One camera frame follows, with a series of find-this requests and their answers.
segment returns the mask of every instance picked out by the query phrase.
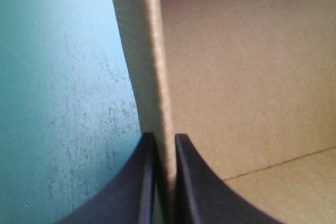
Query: brown cardboard surface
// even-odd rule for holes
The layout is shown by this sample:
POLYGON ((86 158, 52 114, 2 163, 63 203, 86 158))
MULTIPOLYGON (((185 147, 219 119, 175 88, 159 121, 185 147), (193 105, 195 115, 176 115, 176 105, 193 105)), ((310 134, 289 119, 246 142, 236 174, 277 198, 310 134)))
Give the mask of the brown cardboard surface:
POLYGON ((335 223, 336 148, 225 183, 283 223, 335 223))
POLYGON ((336 145, 336 0, 161 4, 174 131, 222 179, 336 145))
POLYGON ((176 176, 174 133, 166 83, 159 0, 113 0, 142 132, 153 132, 173 201, 176 176))

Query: teal painted surface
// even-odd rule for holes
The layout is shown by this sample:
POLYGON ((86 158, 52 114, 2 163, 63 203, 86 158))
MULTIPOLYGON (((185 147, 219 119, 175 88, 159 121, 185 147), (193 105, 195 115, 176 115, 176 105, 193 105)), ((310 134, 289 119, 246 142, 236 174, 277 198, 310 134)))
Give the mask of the teal painted surface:
POLYGON ((53 223, 140 136, 112 0, 0 0, 0 223, 53 223))

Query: black plastic piece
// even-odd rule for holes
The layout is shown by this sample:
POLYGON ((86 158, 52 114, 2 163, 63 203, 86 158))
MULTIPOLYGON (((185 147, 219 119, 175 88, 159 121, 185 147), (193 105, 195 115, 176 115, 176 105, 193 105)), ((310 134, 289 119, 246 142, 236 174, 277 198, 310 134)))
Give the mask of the black plastic piece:
POLYGON ((280 224, 225 185, 187 135, 177 134, 175 139, 177 224, 280 224))
POLYGON ((144 133, 120 173, 93 199, 58 224, 150 224, 154 136, 144 133))

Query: corrugated cardboard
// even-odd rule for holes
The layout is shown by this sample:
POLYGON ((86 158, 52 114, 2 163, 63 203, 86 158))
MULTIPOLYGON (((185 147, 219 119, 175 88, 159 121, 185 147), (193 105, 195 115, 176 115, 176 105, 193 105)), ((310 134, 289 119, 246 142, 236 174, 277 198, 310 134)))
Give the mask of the corrugated cardboard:
POLYGON ((174 198, 176 158, 159 0, 113 0, 142 132, 153 132, 174 198))
MULTIPOLYGON (((262 181, 258 170, 336 146, 336 0, 113 1, 142 129, 159 140, 170 189, 177 132, 220 178, 239 177, 230 185, 255 204, 264 188, 245 193, 242 175, 262 181)), ((326 161, 335 172, 335 160, 326 161)), ((275 170, 300 185, 286 167, 275 170)), ((302 181, 306 193, 333 184, 323 178, 302 181)), ((284 209, 266 211, 290 222, 295 213, 282 218, 284 209)), ((309 223, 307 216, 291 223, 309 223)))
POLYGON ((282 223, 335 223, 336 148, 226 180, 282 223))

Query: cardboard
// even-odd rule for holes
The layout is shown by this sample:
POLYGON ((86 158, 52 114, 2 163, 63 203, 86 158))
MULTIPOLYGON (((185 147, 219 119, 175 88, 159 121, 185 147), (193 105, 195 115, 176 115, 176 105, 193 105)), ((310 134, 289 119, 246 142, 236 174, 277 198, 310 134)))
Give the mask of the cardboard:
MULTIPOLYGON (((322 218, 305 212, 311 211, 310 200, 316 197, 320 206, 325 200, 313 187, 336 191, 330 187, 333 177, 314 180, 319 174, 304 168, 308 158, 298 164, 313 177, 307 181, 282 164, 314 159, 313 153, 336 146, 336 0, 113 2, 141 127, 158 139, 171 192, 173 136, 187 133, 238 193, 261 208, 265 197, 269 214, 288 223, 322 218), (286 186, 293 181, 307 189, 283 192, 302 201, 298 211, 276 210, 276 199, 270 203, 277 184, 246 192, 249 178, 271 178, 258 172, 267 167, 274 167, 279 179, 287 174, 286 186)), ((325 161, 321 169, 335 172, 335 159, 325 161)), ((336 207, 331 208, 325 214, 333 216, 336 207)))

